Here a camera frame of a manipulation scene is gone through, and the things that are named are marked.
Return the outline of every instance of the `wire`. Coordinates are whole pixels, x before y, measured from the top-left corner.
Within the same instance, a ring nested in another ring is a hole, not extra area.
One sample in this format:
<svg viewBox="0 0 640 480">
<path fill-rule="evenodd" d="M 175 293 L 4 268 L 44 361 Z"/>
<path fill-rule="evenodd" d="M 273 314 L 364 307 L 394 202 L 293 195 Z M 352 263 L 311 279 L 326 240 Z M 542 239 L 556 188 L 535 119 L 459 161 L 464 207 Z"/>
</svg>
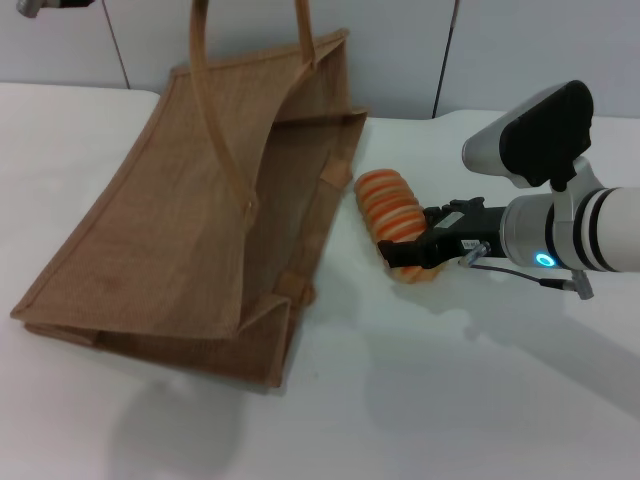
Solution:
<svg viewBox="0 0 640 480">
<path fill-rule="evenodd" d="M 532 275 L 527 275 L 526 273 L 518 272 L 516 270 L 509 270 L 508 268 L 491 267 L 489 265 L 471 265 L 469 268 L 475 268 L 476 270 L 489 270 L 492 272 L 508 273 L 510 275 L 515 275 L 516 277 L 520 277 L 526 280 L 531 280 L 532 282 L 540 283 L 539 278 L 536 278 Z"/>
</svg>

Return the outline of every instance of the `white table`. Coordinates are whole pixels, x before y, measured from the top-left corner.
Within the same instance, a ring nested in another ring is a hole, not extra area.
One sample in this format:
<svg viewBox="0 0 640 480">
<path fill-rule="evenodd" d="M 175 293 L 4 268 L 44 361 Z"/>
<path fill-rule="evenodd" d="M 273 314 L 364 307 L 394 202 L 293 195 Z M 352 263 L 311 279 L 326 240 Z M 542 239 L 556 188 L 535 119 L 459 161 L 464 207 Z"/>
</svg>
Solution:
<svg viewBox="0 0 640 480">
<path fill-rule="evenodd" d="M 0 85 L 0 478 L 638 478 L 640 275 L 592 274 L 589 302 L 456 266 L 431 285 L 398 285 L 351 192 L 281 391 L 22 330 L 9 310 L 156 101 Z M 497 115 L 371 119 L 355 173 L 394 167 L 425 206 L 477 195 L 506 204 L 522 192 L 459 158 Z M 601 180 L 640 185 L 640 121 L 595 119 L 592 134 Z"/>
</svg>

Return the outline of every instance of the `jute bag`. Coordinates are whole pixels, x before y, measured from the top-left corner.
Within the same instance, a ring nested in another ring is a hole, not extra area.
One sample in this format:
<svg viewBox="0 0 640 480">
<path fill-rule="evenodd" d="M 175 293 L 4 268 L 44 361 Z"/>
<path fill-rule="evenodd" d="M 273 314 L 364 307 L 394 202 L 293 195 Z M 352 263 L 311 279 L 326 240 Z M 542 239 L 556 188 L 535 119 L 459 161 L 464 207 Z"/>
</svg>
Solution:
<svg viewBox="0 0 640 480">
<path fill-rule="evenodd" d="M 351 179 L 346 31 L 208 64 L 193 0 L 190 68 L 12 312 L 41 335 L 269 386 Z"/>
</svg>

